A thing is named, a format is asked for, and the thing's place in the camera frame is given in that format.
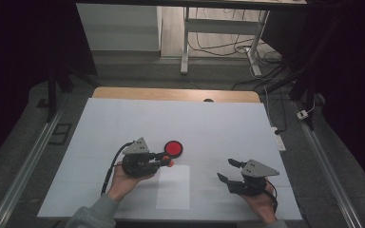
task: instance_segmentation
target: red circular lid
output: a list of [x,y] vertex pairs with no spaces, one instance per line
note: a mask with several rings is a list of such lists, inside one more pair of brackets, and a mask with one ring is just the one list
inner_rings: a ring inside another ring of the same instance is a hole
[[165,144],[164,152],[171,158],[178,158],[183,152],[183,145],[178,141],[170,141]]

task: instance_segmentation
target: white desk frame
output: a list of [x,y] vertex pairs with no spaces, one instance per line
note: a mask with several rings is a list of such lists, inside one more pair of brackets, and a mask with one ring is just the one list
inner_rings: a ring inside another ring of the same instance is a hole
[[185,8],[183,44],[182,44],[182,67],[181,74],[188,73],[188,33],[220,33],[220,34],[242,34],[254,35],[251,48],[247,49],[247,56],[255,76],[261,76],[259,65],[255,57],[260,36],[266,23],[269,11],[262,10],[258,22],[254,21],[226,21],[214,19],[190,19],[189,8]]

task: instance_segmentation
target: aluminum rail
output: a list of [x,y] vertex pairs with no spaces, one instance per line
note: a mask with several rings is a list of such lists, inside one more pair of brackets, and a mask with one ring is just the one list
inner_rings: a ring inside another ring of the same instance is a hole
[[55,129],[55,125],[58,123],[62,113],[64,112],[68,100],[68,94],[61,95],[58,104],[58,111],[55,113],[51,121],[46,123],[46,125],[43,127],[37,141],[34,143],[28,156],[23,162],[23,165],[14,178],[14,181],[11,184],[8,192],[2,199],[0,204],[0,227],[5,227],[8,223],[11,213],[13,212],[17,201],[22,196],[22,193],[28,184],[29,178],[31,177],[35,166],[37,165],[44,149],[46,148],[49,137],[51,136],[53,130]]
[[[296,112],[300,111],[296,107],[296,104],[294,102],[292,102],[292,105],[296,108]],[[348,226],[352,228],[362,228],[363,226],[358,218],[357,212],[354,206],[352,205],[352,202],[350,201],[345,189],[343,189],[333,166],[329,162],[329,159],[325,154],[325,151],[322,148],[321,143],[318,140],[316,133],[310,130],[306,122],[301,122],[301,127],[316,155],[322,173],[324,174],[324,177],[327,180],[332,193],[336,197],[338,206],[343,214],[343,217],[348,223]]]

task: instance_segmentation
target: gray sleeve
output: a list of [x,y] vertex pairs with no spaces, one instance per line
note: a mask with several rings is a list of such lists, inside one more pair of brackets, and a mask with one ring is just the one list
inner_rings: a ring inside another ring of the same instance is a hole
[[283,219],[277,220],[272,224],[266,225],[265,228],[287,228],[286,222]]
[[67,228],[114,228],[114,215],[119,205],[119,202],[103,194],[90,208],[79,208],[67,222]]

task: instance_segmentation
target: floor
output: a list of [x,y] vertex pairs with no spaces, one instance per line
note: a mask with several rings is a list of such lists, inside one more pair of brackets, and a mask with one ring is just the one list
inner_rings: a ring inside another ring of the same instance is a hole
[[[210,15],[207,9],[205,13],[207,16]],[[227,36],[226,42],[230,41],[231,36]],[[203,45],[216,44],[203,42]],[[93,52],[93,57],[98,76],[89,78],[101,86],[220,90],[263,89],[261,83],[264,81],[254,80],[249,70],[248,60],[245,58],[207,58],[209,56],[193,58],[189,61],[188,74],[182,76],[180,60],[173,57],[172,54],[169,54],[168,58],[160,58],[157,54],[152,53]],[[260,67],[262,73],[267,73],[275,66],[262,65]],[[266,84],[270,85],[281,80],[287,73],[282,71],[275,79],[266,81]],[[68,127],[68,134],[60,134],[60,129],[58,129],[49,138],[49,143],[30,176],[23,194],[15,204],[6,227],[65,227],[64,220],[37,218],[36,215],[67,151],[86,101],[94,91],[94,86],[86,81],[75,76],[72,76],[71,79],[75,85],[72,93],[63,94],[58,91],[61,99],[68,97],[64,113],[58,123]],[[303,215],[303,220],[287,221],[287,223],[289,227],[349,227],[343,217],[340,203],[332,193],[316,154],[305,135],[303,125],[296,117],[297,108],[300,108],[302,103],[293,102],[288,98],[288,91],[291,87],[292,85],[287,85],[268,94],[268,97],[261,96],[261,100],[270,114],[272,125],[283,130],[280,136],[286,146],[286,151],[281,153],[281,157],[294,187],[298,207]],[[44,101],[47,101],[47,95],[47,83],[37,85],[30,91],[28,106],[0,149],[0,203],[46,124],[48,111]],[[315,133],[329,162],[335,169],[341,186],[354,206],[362,227],[365,227],[365,173],[352,153],[325,123],[320,114],[322,107],[323,102],[317,100],[314,117]],[[169,225],[167,227],[184,226],[179,223]],[[259,222],[233,225],[240,228],[262,227]]]

